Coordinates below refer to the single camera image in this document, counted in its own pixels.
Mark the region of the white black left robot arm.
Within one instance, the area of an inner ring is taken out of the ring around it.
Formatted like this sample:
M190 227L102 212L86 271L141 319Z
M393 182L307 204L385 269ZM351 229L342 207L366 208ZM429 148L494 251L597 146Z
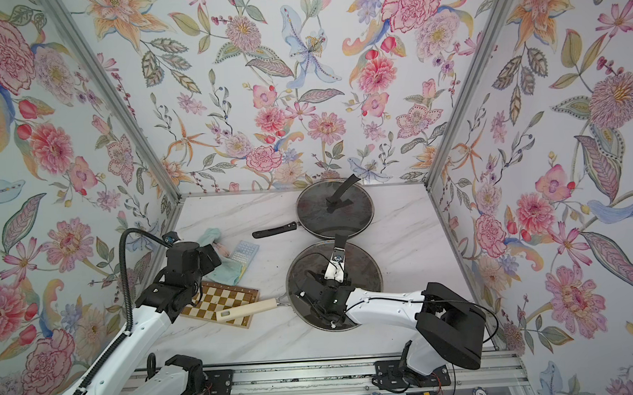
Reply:
M193 304L202 278L222 263L213 246L194 241L176 242L165 256L166 266L139 295L124 329L62 395L119 395L153 344ZM201 395L207 385L203 362L176 354L129 395Z

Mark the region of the mint green terry cloth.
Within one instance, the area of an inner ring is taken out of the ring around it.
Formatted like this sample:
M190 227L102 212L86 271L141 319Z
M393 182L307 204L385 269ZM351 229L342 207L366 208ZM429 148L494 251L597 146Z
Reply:
M221 230L217 228L207 228L205 233L198 239L198 243L201 246L213 245L213 242L220 243L222 236ZM241 264L231 260L229 257L220 256L217 253L221 264L216 269L207 275L207 277L213 282L220 283L222 285L236 286L240 282L242 275Z

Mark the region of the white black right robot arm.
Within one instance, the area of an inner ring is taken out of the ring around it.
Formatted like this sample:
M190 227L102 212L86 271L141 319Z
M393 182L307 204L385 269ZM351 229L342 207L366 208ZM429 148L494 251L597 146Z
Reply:
M389 325L414 330L405 348L404 366L428 375L442 365L478 370L482 363L487 316L475 303L437 282L412 293L373 292L320 274L307 272L290 279L293 306L303 305L321 329L339 330L344 324Z

